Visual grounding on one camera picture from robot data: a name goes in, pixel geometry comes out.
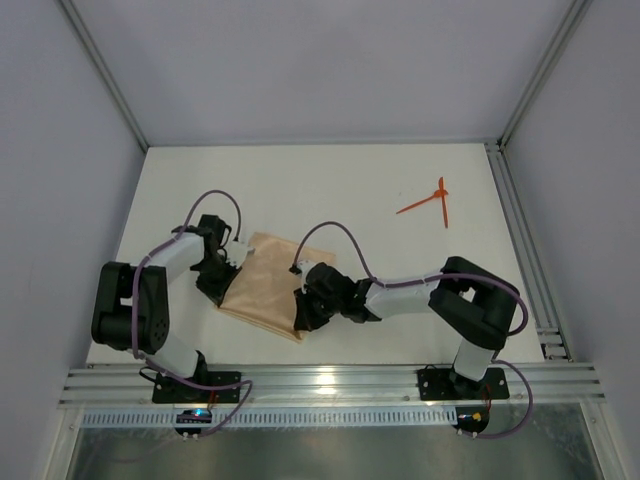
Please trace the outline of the peach cloth napkin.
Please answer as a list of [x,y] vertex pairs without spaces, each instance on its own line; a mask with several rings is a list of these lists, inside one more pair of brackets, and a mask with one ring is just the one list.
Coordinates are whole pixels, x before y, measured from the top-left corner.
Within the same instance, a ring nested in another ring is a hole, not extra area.
[[300,279],[290,272],[298,245],[272,234],[256,232],[253,252],[228,288],[219,311],[294,342],[306,333],[294,329],[294,291]]

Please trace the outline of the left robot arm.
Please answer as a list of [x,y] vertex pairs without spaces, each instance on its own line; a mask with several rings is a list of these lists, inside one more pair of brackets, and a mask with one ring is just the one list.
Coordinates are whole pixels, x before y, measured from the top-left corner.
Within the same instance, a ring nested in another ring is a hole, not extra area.
[[186,387],[215,391],[203,353],[171,332],[169,287],[195,272],[196,289],[220,307],[252,248],[216,215],[181,226],[137,265],[103,265],[91,323],[92,340],[128,351]]

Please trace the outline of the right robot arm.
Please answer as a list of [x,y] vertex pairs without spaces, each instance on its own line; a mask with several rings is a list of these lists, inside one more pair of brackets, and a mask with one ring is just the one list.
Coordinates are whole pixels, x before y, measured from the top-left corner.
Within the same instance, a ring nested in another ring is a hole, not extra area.
[[447,374],[462,398],[485,389],[491,361],[507,339],[528,322],[527,307],[513,285],[459,256],[437,273],[408,280],[353,280],[325,263],[298,261],[289,271],[294,291],[294,329],[312,332],[340,315],[357,324],[434,313],[461,336]]

